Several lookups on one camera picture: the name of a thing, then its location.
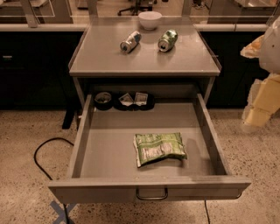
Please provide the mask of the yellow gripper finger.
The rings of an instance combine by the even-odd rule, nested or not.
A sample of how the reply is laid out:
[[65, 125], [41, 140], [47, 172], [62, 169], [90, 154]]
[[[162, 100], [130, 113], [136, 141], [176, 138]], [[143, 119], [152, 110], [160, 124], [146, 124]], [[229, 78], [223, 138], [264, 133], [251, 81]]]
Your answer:
[[242, 114], [242, 126], [261, 128], [280, 109], [280, 75], [270, 73], [264, 80], [255, 79]]
[[243, 47], [241, 50], [241, 56], [249, 59], [258, 58], [260, 56], [263, 38], [264, 36], [262, 35]]

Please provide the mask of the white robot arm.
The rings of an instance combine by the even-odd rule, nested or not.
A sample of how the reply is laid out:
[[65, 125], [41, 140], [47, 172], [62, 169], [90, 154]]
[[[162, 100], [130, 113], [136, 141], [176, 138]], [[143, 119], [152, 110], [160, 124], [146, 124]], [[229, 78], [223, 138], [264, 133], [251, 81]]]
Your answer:
[[242, 129], [253, 132], [280, 109], [280, 17], [266, 32], [241, 50], [241, 56], [258, 58], [260, 68], [269, 72], [264, 80], [256, 79], [248, 94], [248, 105], [242, 114]]

